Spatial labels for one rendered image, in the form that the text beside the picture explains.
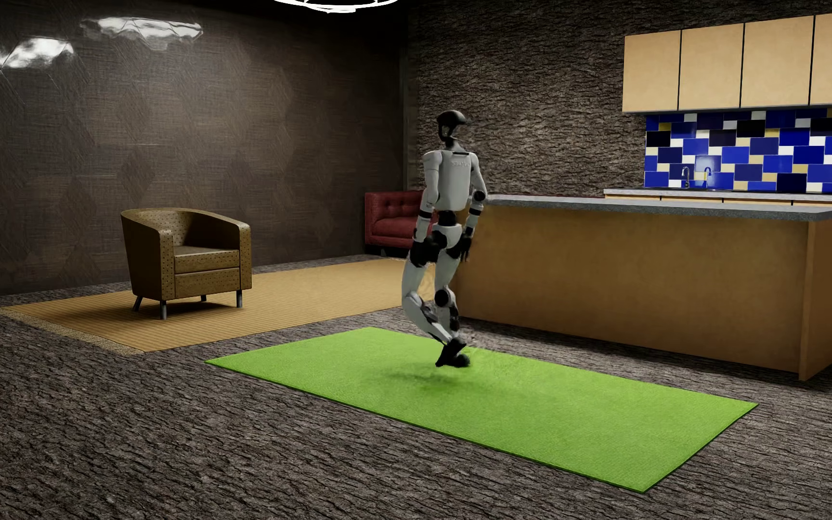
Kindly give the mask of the white left robot leg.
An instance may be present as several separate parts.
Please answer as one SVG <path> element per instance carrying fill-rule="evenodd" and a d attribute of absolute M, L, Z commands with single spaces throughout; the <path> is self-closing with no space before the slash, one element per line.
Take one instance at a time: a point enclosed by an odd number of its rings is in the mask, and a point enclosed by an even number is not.
<path fill-rule="evenodd" d="M 448 339 L 448 336 L 442 325 L 438 323 L 438 316 L 433 311 L 433 307 L 428 302 L 423 301 L 418 293 L 426 265 L 422 267 L 413 266 L 407 257 L 407 263 L 404 267 L 402 277 L 401 305 L 405 314 L 416 326 L 432 338 L 441 342 L 444 347 L 445 340 Z"/>

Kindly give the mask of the white robot leg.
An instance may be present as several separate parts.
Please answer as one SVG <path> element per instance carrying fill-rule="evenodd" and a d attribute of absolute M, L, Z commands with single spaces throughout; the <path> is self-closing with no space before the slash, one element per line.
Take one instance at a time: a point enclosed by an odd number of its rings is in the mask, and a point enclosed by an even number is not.
<path fill-rule="evenodd" d="M 436 361 L 436 366 L 451 365 L 456 368 L 469 366 L 469 359 L 461 350 L 466 346 L 463 338 L 459 337 L 459 316 L 456 297 L 450 289 L 450 281 L 460 263 L 461 248 L 458 242 L 464 237 L 461 225 L 436 226 L 433 228 L 432 238 L 438 246 L 434 273 L 434 303 L 438 323 L 442 325 L 448 339 Z"/>
<path fill-rule="evenodd" d="M 404 267 L 402 277 L 401 305 L 405 314 L 416 326 L 432 338 L 441 342 L 444 347 L 445 340 L 448 339 L 448 336 L 442 325 L 438 323 L 438 316 L 433 311 L 433 307 L 428 302 L 423 301 L 418 293 L 426 265 L 422 267 L 413 266 L 407 257 L 407 263 Z"/>

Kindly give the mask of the red tufted sofa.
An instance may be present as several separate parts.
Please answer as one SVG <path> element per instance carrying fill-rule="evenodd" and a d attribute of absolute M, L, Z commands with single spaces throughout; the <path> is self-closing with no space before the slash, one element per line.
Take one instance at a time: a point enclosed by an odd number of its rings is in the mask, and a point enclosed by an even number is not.
<path fill-rule="evenodd" d="M 421 202 L 422 191 L 364 194 L 364 252 L 405 257 Z"/>

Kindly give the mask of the white right robot leg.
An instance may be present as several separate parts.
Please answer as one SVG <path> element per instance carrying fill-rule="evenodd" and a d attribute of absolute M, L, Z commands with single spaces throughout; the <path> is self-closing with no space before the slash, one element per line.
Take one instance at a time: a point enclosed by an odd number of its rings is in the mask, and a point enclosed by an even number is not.
<path fill-rule="evenodd" d="M 459 337 L 459 316 L 456 297 L 450 289 L 450 281 L 460 263 L 461 248 L 458 242 L 464 237 L 461 225 L 436 226 L 433 228 L 432 238 L 438 246 L 434 273 L 434 303 L 438 323 L 442 325 L 448 339 L 436 361 L 436 366 L 451 365 L 456 368 L 469 366 L 469 359 L 461 350 L 466 346 L 463 338 Z"/>

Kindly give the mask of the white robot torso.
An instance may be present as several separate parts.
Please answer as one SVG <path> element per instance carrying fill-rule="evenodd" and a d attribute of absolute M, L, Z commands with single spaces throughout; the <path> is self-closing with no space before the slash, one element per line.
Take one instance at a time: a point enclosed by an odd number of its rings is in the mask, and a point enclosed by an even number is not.
<path fill-rule="evenodd" d="M 461 211 L 470 203 L 470 172 L 480 168 L 479 159 L 473 152 L 439 151 L 442 153 L 438 171 L 439 197 L 433 211 Z"/>

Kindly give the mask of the black robot head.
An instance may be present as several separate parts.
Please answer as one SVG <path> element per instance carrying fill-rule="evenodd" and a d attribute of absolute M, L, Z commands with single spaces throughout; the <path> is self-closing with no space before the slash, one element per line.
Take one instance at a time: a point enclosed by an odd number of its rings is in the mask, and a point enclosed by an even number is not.
<path fill-rule="evenodd" d="M 457 127 L 467 125 L 468 119 L 457 110 L 447 110 L 436 117 L 436 123 L 438 137 L 445 144 L 445 148 L 454 149 L 456 147 L 454 133 Z"/>

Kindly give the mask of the tan woven rug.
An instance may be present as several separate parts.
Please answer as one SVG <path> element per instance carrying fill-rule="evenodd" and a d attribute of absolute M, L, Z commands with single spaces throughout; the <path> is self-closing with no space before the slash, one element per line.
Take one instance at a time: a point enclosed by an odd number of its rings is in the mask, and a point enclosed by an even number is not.
<path fill-rule="evenodd" d="M 402 259 L 388 258 L 255 274 L 242 307 L 229 292 L 213 294 L 208 301 L 169 303 L 166 320 L 155 301 L 134 312 L 128 290 L 5 306 L 0 314 L 132 355 L 394 308 L 403 266 Z"/>

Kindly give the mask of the green rug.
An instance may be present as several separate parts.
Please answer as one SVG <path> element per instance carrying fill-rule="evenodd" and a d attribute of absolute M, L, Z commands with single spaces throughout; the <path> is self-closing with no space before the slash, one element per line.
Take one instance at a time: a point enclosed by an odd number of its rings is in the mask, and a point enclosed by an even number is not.
<path fill-rule="evenodd" d="M 208 361 L 379 416 L 645 492 L 756 403 L 469 348 L 379 327 Z"/>

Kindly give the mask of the wooden kitchen island counter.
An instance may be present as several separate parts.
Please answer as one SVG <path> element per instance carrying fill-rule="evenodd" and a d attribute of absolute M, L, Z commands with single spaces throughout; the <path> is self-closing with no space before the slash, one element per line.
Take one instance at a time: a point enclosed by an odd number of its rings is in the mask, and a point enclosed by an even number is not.
<path fill-rule="evenodd" d="M 490 195 L 463 316 L 796 373 L 832 364 L 832 207 Z"/>

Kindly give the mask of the white ceiling lamp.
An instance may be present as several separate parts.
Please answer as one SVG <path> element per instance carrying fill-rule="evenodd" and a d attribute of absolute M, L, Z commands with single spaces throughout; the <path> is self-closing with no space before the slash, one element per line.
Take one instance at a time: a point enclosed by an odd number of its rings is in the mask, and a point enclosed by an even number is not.
<path fill-rule="evenodd" d="M 326 2 L 326 0 L 274 0 L 274 2 L 280 4 L 290 6 L 303 6 L 311 10 L 328 14 L 350 14 L 365 8 L 392 5 L 398 2 L 399 0 L 343 0 L 343 2 L 339 2 L 339 0 L 330 1 L 331 3 Z"/>

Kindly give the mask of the blue tiled backsplash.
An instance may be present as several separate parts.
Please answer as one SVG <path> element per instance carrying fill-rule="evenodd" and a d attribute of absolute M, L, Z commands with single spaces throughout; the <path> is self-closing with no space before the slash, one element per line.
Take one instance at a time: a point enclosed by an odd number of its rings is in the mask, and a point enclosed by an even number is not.
<path fill-rule="evenodd" d="M 644 146 L 645 188 L 692 165 L 709 191 L 832 195 L 832 107 L 650 114 Z"/>

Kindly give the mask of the beige wall cabinets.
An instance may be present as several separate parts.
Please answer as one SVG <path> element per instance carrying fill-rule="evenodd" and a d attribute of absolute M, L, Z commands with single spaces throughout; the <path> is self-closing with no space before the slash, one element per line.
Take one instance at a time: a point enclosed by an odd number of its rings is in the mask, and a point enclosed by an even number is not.
<path fill-rule="evenodd" d="M 776 108 L 832 117 L 832 14 L 625 37 L 625 113 Z"/>

